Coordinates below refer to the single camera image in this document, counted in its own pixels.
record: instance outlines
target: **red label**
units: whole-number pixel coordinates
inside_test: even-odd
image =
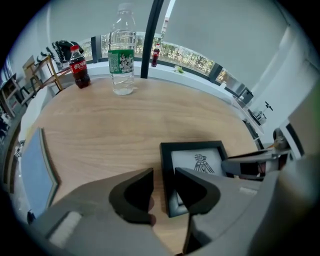
[[[78,73],[82,70],[86,70],[87,69],[87,62],[86,60],[82,60],[73,64],[70,64],[70,68],[71,68],[71,72],[72,73]]]

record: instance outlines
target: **small green plant on windowsill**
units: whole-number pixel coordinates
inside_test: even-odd
[[[185,72],[183,71],[182,67],[179,65],[174,66],[174,72],[179,72],[180,74],[184,74]]]

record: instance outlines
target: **soda bottle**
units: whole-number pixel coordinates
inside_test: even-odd
[[[159,58],[159,53],[160,53],[160,44],[157,43],[154,50],[153,50],[153,54],[152,54],[152,62],[151,62],[152,67],[157,66],[157,60]]]
[[[79,45],[70,47],[71,58],[69,65],[73,74],[75,84],[80,88],[90,85],[90,76],[88,74],[87,62],[85,57],[79,52]]]
[[[117,95],[128,95],[134,90],[136,23],[132,9],[132,3],[119,5],[116,22],[108,38],[109,70],[113,91]]]

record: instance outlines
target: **black picture frame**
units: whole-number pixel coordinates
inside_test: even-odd
[[[175,189],[175,172],[173,168],[172,152],[213,148],[218,149],[221,161],[228,158],[221,140],[200,142],[163,142],[160,144],[162,179],[164,185],[166,211],[169,218],[186,214],[188,212],[185,205],[181,205],[178,202],[178,194]],[[226,176],[231,178],[234,177],[228,173],[226,173]]]

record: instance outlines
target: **red bottle cap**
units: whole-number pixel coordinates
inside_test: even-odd
[[[73,51],[76,51],[79,49],[79,45],[73,45],[70,47],[70,50],[73,52]]]

